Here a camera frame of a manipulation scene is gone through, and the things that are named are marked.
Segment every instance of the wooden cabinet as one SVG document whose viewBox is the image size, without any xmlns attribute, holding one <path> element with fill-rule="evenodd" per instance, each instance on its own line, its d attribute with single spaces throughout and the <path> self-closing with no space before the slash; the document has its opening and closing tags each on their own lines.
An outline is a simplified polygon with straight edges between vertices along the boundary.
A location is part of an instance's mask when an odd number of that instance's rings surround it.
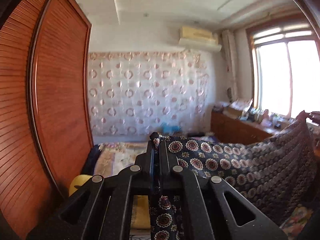
<svg viewBox="0 0 320 240">
<path fill-rule="evenodd" d="M 221 113 L 211 113 L 211 131 L 224 143 L 247 145 L 263 141 L 276 133 L 273 129 L 266 129 L 267 131 L 263 129 L 256 123 L 242 122 Z"/>
<path fill-rule="evenodd" d="M 68 196 L 92 146 L 91 24 L 75 0 L 16 2 L 0 17 L 0 210 L 25 239 Z"/>
</svg>

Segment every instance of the patterned blanket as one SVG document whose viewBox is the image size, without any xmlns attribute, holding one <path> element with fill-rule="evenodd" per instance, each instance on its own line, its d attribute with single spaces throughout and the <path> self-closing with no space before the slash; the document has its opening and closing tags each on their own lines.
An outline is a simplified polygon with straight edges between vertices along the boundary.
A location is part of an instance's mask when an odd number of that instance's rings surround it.
<svg viewBox="0 0 320 240">
<path fill-rule="evenodd" d="M 101 155 L 95 165 L 94 175 L 110 177 L 133 165 L 137 155 L 145 153 L 148 142 L 142 143 L 101 143 Z"/>
<path fill-rule="evenodd" d="M 247 146 L 159 133 L 150 138 L 155 147 L 165 140 L 179 165 L 197 176 L 225 179 L 277 225 L 290 216 L 316 174 L 308 127 L 299 116 L 279 134 Z M 179 196 L 153 197 L 150 221 L 154 239 L 183 239 L 179 206 Z"/>
</svg>

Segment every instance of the yellow fabric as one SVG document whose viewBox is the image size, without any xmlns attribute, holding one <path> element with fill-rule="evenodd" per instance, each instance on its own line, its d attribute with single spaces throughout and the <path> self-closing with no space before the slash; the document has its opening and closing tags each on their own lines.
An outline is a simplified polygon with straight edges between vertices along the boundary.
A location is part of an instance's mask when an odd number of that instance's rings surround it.
<svg viewBox="0 0 320 240">
<path fill-rule="evenodd" d="M 148 196 L 135 195 L 133 199 L 131 228 L 149 229 L 150 215 Z"/>
<path fill-rule="evenodd" d="M 85 174 L 76 176 L 71 182 L 71 185 L 69 187 L 69 196 L 71 196 L 74 192 L 76 192 L 77 189 L 81 187 L 84 183 L 86 183 L 87 180 L 90 179 L 91 177 L 92 177 L 91 175 L 85 175 Z"/>
<path fill-rule="evenodd" d="M 69 196 L 77 191 L 84 183 L 88 181 L 91 175 L 78 175 L 71 182 Z M 149 203 L 148 196 L 135 195 L 133 199 L 131 228 L 150 229 Z"/>
</svg>

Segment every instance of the wall-mounted air conditioner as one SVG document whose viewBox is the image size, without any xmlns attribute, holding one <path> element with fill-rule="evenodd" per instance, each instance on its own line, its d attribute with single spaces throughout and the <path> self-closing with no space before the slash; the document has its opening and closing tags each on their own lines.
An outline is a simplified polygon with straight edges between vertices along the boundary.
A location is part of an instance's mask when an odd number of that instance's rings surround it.
<svg viewBox="0 0 320 240">
<path fill-rule="evenodd" d="M 220 51 L 221 45 L 218 44 L 218 35 L 212 32 L 183 26 L 180 29 L 179 45 L 187 49 L 199 49 L 209 51 Z"/>
</svg>

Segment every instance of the metal screw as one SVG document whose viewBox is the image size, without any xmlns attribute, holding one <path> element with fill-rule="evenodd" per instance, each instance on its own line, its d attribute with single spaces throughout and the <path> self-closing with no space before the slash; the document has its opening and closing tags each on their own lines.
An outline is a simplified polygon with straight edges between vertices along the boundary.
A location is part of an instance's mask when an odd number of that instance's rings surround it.
<svg viewBox="0 0 320 240">
<path fill-rule="evenodd" d="M 98 183 L 98 182 L 102 181 L 102 177 L 100 175 L 95 175 L 91 179 L 94 183 Z"/>
<path fill-rule="evenodd" d="M 211 181 L 213 183 L 219 184 L 222 181 L 222 179 L 219 176 L 213 176 L 213 177 L 211 177 Z"/>
<path fill-rule="evenodd" d="M 131 171 L 140 171 L 140 166 L 138 166 L 138 165 L 132 165 L 132 166 L 130 167 L 130 170 L 131 170 Z"/>
<path fill-rule="evenodd" d="M 179 165 L 176 165 L 176 166 L 173 167 L 173 170 L 175 172 L 181 172 L 181 171 L 183 171 L 183 168 L 181 166 L 179 166 Z"/>
</svg>

